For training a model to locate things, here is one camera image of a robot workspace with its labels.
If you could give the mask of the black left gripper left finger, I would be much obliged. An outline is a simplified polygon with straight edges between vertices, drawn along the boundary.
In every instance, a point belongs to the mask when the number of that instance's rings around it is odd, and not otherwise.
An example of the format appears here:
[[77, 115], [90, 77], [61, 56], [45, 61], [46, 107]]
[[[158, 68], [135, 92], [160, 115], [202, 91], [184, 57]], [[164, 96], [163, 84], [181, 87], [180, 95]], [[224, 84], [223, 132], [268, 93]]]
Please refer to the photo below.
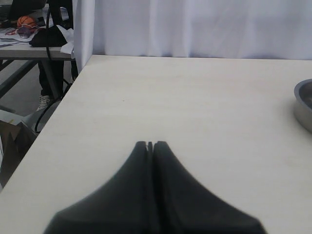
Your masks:
[[57, 212], [46, 234], [157, 234], [152, 143], [139, 141], [103, 186]]

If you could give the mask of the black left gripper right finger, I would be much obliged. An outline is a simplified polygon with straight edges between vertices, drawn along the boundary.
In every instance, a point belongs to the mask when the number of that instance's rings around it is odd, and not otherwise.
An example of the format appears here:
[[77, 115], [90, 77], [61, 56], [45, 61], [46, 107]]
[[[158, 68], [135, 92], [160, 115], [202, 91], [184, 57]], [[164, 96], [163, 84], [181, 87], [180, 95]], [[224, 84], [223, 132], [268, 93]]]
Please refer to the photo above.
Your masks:
[[163, 234], [264, 234], [261, 222], [198, 182], [167, 142], [153, 151], [153, 183]]

